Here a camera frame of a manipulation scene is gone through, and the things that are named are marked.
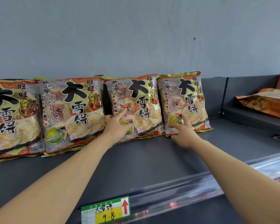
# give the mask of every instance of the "wall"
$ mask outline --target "wall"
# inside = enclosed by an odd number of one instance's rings
[[[280,73],[280,0],[0,0],[0,78]]]

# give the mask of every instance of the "left hand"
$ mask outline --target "left hand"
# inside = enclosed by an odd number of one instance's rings
[[[124,116],[126,112],[127,109],[125,108],[116,116],[112,116],[112,115],[105,116],[106,126],[102,136],[105,135],[108,139],[111,139],[112,145],[119,142],[120,139],[124,137],[126,132],[131,129],[130,124],[121,125],[119,123],[120,119]]]

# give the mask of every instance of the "rice cracker image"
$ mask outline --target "rice cracker image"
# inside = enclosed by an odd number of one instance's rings
[[[104,82],[100,76],[35,80],[42,95],[43,157],[81,149],[103,131]]]
[[[205,110],[200,72],[158,75],[157,83],[163,105],[166,136],[178,133],[177,129],[169,128],[169,125],[174,122],[184,124],[182,116],[190,120],[197,132],[212,129]]]
[[[42,153],[41,106],[33,80],[0,80],[0,161]]]
[[[102,79],[107,85],[113,115],[127,108],[120,124],[132,127],[120,143],[164,134],[156,74],[127,78],[102,76]]]

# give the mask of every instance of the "green price tag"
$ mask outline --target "green price tag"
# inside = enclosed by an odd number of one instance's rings
[[[109,223],[130,218],[130,198],[126,196],[82,207],[81,216],[82,224]]]

